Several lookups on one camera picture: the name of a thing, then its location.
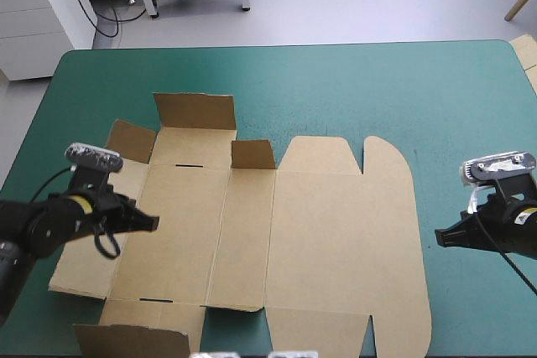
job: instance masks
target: electrical wire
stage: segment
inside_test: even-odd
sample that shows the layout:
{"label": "electrical wire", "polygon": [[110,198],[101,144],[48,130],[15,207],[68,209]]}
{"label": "electrical wire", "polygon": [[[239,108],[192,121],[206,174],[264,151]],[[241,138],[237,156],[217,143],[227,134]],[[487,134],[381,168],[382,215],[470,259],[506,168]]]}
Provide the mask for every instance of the electrical wire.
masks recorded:
{"label": "electrical wire", "polygon": [[524,273],[519,269],[519,267],[507,256],[507,254],[502,250],[502,248],[496,243],[496,241],[491,237],[491,235],[488,233],[488,231],[485,229],[485,226],[481,222],[481,219],[479,218],[479,215],[476,213],[474,214],[476,216],[476,222],[479,228],[481,229],[482,233],[485,235],[485,237],[490,241],[490,243],[493,244],[493,246],[496,248],[498,253],[503,257],[503,260],[508,263],[509,266],[516,272],[520,278],[522,278],[522,281],[526,283],[526,285],[531,289],[535,295],[537,295],[537,288],[534,284],[524,275]]}
{"label": "electrical wire", "polygon": [[117,15],[116,15],[116,10],[113,9],[113,13],[114,13],[114,16],[116,17],[116,32],[114,34],[107,34],[103,31],[101,31],[98,27],[97,27],[97,24],[93,23],[93,21],[91,20],[89,14],[87,13],[86,9],[84,8],[84,5],[82,4],[82,1],[81,0],[77,0],[78,1],[78,4],[80,4],[81,8],[82,8],[82,11],[84,12],[84,14],[86,15],[86,18],[87,20],[90,22],[90,24],[93,26],[93,28],[100,34],[100,35],[104,35],[105,37],[107,38],[115,38],[117,37],[117,35],[119,34],[119,22],[117,21]]}
{"label": "electrical wire", "polygon": [[[110,3],[110,8],[114,9],[112,3],[110,2],[110,0],[107,0],[109,3]],[[94,11],[94,13],[99,16],[100,18],[102,19],[105,19],[105,20],[108,20],[108,21],[113,21],[114,23],[118,22],[118,23],[128,23],[130,21],[134,21],[134,20],[138,20],[140,17],[143,16],[143,14],[146,12],[146,10],[142,10],[142,12],[140,14],[138,14],[137,16],[135,17],[132,17],[132,18],[125,18],[125,19],[122,19],[122,20],[119,20],[117,18],[109,18],[107,16],[103,16],[102,14]]]}
{"label": "electrical wire", "polygon": [[54,175],[52,175],[50,178],[48,178],[44,184],[42,184],[39,189],[37,189],[37,191],[34,193],[34,195],[32,196],[32,199],[30,199],[30,203],[33,203],[35,202],[35,200],[39,197],[39,195],[41,194],[41,192],[44,190],[44,188],[46,188],[50,182],[52,182],[54,179],[58,178],[60,175],[66,173],[66,172],[69,172],[70,171],[70,167],[69,168],[64,168],[62,169],[61,171],[59,172],[56,172]]}

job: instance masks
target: cardboard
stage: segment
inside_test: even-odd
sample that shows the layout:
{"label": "cardboard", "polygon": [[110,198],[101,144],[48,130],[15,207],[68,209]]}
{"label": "cardboard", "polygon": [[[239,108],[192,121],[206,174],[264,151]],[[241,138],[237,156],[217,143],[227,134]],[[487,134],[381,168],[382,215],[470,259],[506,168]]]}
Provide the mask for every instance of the cardboard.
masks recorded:
{"label": "cardboard", "polygon": [[275,351],[313,350],[321,358],[357,358],[369,317],[267,308],[267,321]]}
{"label": "cardboard", "polygon": [[[99,325],[128,324],[174,331],[188,339],[189,350],[194,352],[200,349],[204,318],[205,308],[195,305],[108,299]],[[174,358],[182,356],[188,355],[177,351]]]}
{"label": "cardboard", "polygon": [[148,163],[156,136],[153,130],[118,119],[112,126],[106,148],[120,153],[125,159]]}
{"label": "cardboard", "polygon": [[185,335],[142,326],[75,326],[81,352],[86,358],[175,358],[188,356]]}
{"label": "cardboard", "polygon": [[[150,131],[122,121],[109,144],[149,160],[145,176],[129,162],[119,177],[142,188],[138,206],[160,216],[159,229],[129,234],[98,286],[74,274],[76,251],[67,249],[51,281],[108,296],[104,327],[88,331],[164,329],[188,334],[197,352],[205,306],[266,307],[279,350],[356,356],[373,316],[378,356],[425,356],[431,324],[414,189],[396,148],[368,137],[362,173],[345,139],[295,137],[276,169],[268,141],[234,141],[230,96],[155,101],[163,127],[153,145]],[[96,252],[85,259],[101,265]]]}
{"label": "cardboard", "polygon": [[509,43],[513,46],[524,70],[537,65],[537,42],[535,42],[534,37],[524,34]]}

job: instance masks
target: white drawer cabinet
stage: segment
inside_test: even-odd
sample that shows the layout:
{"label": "white drawer cabinet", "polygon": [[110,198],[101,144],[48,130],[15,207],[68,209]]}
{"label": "white drawer cabinet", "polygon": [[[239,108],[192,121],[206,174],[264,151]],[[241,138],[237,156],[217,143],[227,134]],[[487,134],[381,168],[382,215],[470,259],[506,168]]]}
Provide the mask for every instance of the white drawer cabinet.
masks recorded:
{"label": "white drawer cabinet", "polygon": [[65,52],[91,49],[94,35],[77,0],[0,0],[0,70],[10,80],[53,75]]}

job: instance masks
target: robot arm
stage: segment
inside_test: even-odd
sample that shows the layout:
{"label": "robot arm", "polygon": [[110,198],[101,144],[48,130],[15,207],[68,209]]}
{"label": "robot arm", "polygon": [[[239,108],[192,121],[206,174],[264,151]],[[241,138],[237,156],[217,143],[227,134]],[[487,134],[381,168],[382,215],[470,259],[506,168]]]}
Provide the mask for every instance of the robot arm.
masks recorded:
{"label": "robot arm", "polygon": [[[114,234],[157,229],[158,217],[145,215],[135,200],[114,193],[108,184],[109,174],[123,166],[118,153],[75,143],[65,156],[74,164],[67,191],[37,203],[0,200],[0,325],[37,259],[83,236],[93,236],[97,250],[113,259],[120,253]],[[101,236],[113,252],[102,245]]]}

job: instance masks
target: green tabletop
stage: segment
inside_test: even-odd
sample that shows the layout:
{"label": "green tabletop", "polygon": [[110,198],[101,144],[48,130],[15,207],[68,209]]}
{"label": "green tabletop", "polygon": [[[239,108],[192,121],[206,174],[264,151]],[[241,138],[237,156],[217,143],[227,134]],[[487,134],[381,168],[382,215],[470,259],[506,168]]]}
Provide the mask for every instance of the green tabletop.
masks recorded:
{"label": "green tabletop", "polygon": [[[537,298],[497,254],[443,249],[433,232],[455,223],[467,205],[469,190],[458,176],[463,160],[515,149],[537,153],[537,100],[509,44],[70,52],[44,96],[2,198],[27,200],[67,165],[63,151],[70,143],[102,145],[118,117],[158,129],[154,91],[233,94],[238,138],[270,139],[278,160],[301,134],[345,137],[358,160],[366,136],[390,141],[414,175],[433,315],[430,354],[537,353]],[[63,179],[50,189],[65,185]],[[79,353],[71,324],[96,323],[102,302],[47,291],[58,256],[35,268],[0,330],[0,353]],[[515,258],[537,278],[536,261]],[[374,352],[370,339],[365,355]],[[209,312],[202,348],[266,353],[264,313]]]}

